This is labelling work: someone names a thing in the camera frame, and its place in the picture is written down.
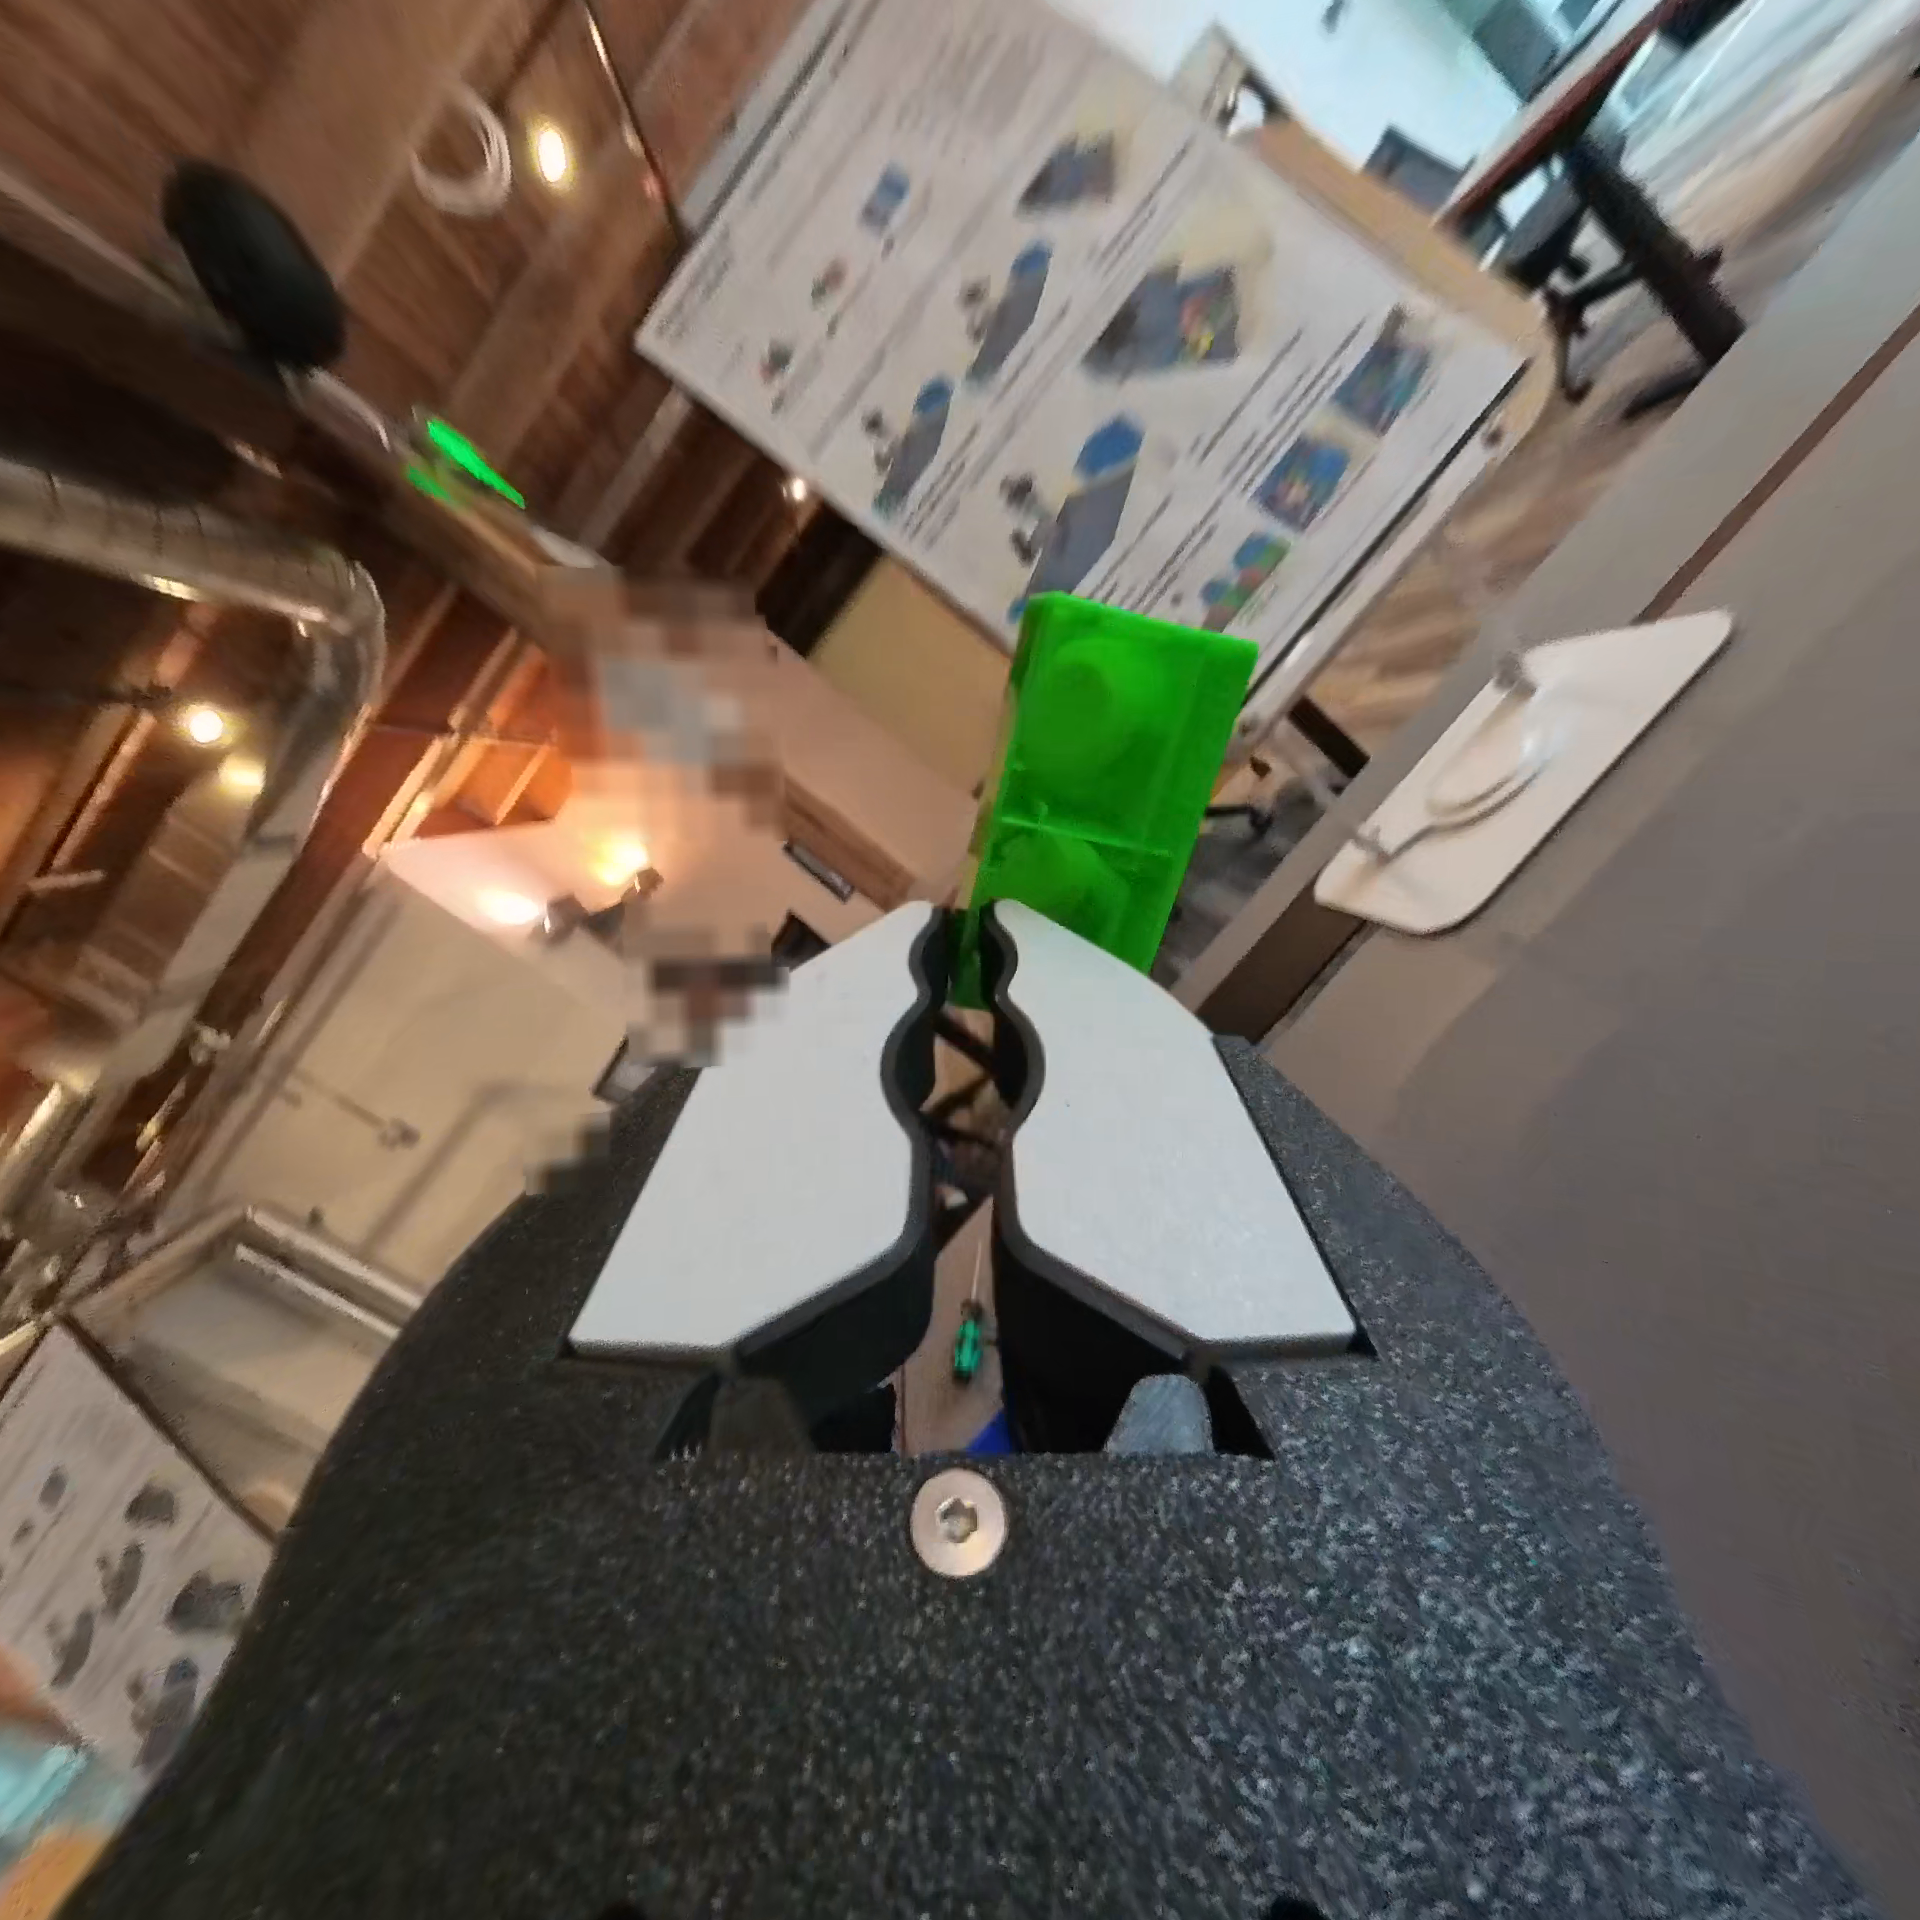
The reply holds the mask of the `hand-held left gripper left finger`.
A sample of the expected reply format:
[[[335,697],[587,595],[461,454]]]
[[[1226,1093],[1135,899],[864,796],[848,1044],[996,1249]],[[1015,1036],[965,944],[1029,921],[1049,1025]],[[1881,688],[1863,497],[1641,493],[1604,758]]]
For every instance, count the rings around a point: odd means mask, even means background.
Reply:
[[[904,1451],[937,1281],[923,1118],[952,916],[908,902],[804,962],[695,1072],[567,1328],[576,1373],[680,1393],[668,1451],[733,1390],[824,1454]]]

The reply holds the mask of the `silver air duct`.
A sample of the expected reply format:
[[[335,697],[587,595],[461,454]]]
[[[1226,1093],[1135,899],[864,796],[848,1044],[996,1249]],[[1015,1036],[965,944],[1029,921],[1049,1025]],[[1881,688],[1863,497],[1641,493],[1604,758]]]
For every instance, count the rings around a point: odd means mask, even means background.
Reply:
[[[293,868],[387,670],[387,612],[369,571],[337,548],[197,502],[154,502],[5,459],[7,548],[194,606],[285,622],[305,665],[269,742],[263,787],[226,875],[187,926],[131,1030],[56,1083],[47,1118],[5,1147],[5,1234],[56,1234],[56,1196],[113,1108],[185,1040],[236,950]]]

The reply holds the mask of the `black round fixture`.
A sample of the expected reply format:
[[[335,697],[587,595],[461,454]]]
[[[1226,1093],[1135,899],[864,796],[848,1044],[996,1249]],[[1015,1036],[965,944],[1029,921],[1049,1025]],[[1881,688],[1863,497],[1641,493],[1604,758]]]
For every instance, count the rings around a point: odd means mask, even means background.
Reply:
[[[343,294],[251,180],[212,161],[181,161],[161,192],[161,220],[211,309],[259,364],[312,374],[340,361]]]

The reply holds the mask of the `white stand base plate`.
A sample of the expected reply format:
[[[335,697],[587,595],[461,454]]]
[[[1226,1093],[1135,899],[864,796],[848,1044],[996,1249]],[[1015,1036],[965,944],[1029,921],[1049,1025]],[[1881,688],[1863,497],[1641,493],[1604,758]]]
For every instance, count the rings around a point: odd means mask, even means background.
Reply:
[[[1475,918],[1729,649],[1733,610],[1505,657],[1383,803],[1313,902],[1404,937]]]

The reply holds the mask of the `white picture poster board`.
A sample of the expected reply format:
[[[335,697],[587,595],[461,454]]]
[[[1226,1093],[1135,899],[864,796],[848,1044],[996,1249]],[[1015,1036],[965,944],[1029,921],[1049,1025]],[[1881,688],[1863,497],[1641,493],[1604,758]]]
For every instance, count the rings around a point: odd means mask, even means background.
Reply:
[[[1051,592],[1311,677],[1492,454],[1488,310],[1048,4],[818,4],[637,354],[1011,644]]]
[[[71,1328],[2,1397],[5,1653],[60,1721],[148,1788],[218,1688],[273,1536]]]

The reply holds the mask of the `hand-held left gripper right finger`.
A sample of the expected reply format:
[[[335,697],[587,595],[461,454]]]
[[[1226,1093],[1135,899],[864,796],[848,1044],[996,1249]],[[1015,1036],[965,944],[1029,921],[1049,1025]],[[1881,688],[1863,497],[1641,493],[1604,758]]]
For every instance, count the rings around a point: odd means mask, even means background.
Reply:
[[[1259,1451],[1232,1368],[1360,1354],[1360,1320],[1217,1038],[1153,976],[1024,902],[979,923],[1011,1108],[992,1323],[1015,1449],[1098,1454],[1185,1380]]]

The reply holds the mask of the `long wooden desk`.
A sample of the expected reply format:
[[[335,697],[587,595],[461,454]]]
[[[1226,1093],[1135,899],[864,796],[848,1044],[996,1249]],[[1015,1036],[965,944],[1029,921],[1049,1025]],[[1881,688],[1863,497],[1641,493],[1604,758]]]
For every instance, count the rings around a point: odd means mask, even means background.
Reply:
[[[1517,116],[1459,178],[1432,222],[1464,236],[1476,226],[1514,188],[1547,168],[1570,195],[1579,220],[1594,220],[1611,241],[1618,264],[1570,290],[1552,289],[1560,246],[1536,246],[1547,264],[1540,273],[1509,276],[1544,305],[1554,338],[1554,379],[1569,402],[1592,393],[1572,378],[1569,353],[1584,331],[1592,306],[1629,286],[1641,286],[1660,314],[1692,350],[1685,368],[1656,378],[1620,405],[1624,420],[1656,417],[1703,382],[1740,344],[1744,322],[1716,281],[1721,254],[1698,254],[1667,222],[1656,202],[1626,172],[1620,158],[1596,134],[1601,110],[1609,104],[1626,68],[1673,20],[1712,13],[1715,4],[1633,2],[1615,4],[1584,40],[1563,52]]]

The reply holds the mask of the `green black screwdriver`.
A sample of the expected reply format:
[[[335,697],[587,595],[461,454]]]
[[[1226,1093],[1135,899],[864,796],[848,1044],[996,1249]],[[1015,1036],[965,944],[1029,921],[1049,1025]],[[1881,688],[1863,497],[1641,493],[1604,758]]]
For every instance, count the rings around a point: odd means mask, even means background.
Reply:
[[[952,1249],[954,1325],[948,1339],[948,1380],[975,1387],[988,1372],[988,1356],[996,1339],[992,1308],[992,1228],[995,1206],[979,1206],[959,1232]]]

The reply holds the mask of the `green exit sign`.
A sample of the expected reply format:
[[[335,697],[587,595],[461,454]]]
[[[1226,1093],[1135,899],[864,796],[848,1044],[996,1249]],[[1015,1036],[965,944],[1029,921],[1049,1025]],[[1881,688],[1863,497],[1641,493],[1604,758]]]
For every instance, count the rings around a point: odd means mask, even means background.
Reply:
[[[403,474],[416,492],[441,501],[487,497],[507,513],[527,513],[527,497],[513,480],[441,417],[412,413],[403,440]]]

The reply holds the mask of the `green mega block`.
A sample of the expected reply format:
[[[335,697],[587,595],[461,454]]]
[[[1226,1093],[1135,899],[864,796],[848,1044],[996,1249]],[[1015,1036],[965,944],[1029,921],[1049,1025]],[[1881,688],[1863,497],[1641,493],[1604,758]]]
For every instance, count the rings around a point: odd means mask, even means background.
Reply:
[[[1021,604],[954,937],[961,1005],[988,1005],[979,923],[995,902],[1153,970],[1256,670],[1241,636],[1067,592]]]

